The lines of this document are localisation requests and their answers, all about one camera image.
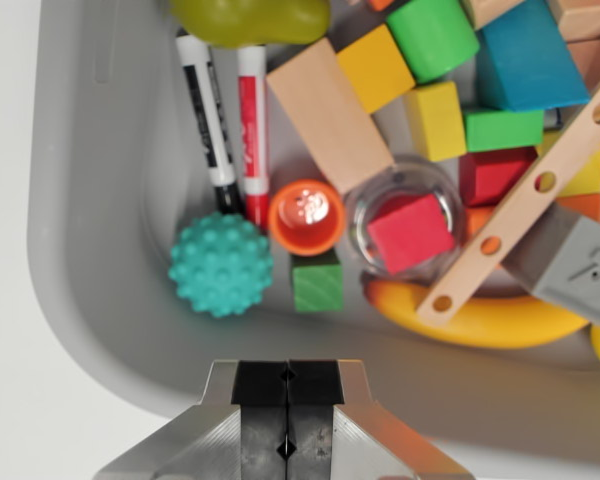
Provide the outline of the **black-padded gripper left finger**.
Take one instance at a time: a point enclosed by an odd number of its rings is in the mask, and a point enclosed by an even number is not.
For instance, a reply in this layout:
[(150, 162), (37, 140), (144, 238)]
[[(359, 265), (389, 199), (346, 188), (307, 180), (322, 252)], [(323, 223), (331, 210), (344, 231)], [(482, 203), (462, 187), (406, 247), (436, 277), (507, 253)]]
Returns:
[(287, 363), (213, 362), (200, 402), (97, 479), (284, 479)]

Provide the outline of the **black-padded gripper right finger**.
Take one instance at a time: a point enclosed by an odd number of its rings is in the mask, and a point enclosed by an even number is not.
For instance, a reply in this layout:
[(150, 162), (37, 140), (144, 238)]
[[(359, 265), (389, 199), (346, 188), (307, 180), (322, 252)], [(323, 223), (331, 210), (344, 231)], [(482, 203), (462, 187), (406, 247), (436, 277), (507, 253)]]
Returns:
[(288, 362), (290, 479), (472, 479), (377, 402), (360, 360)]

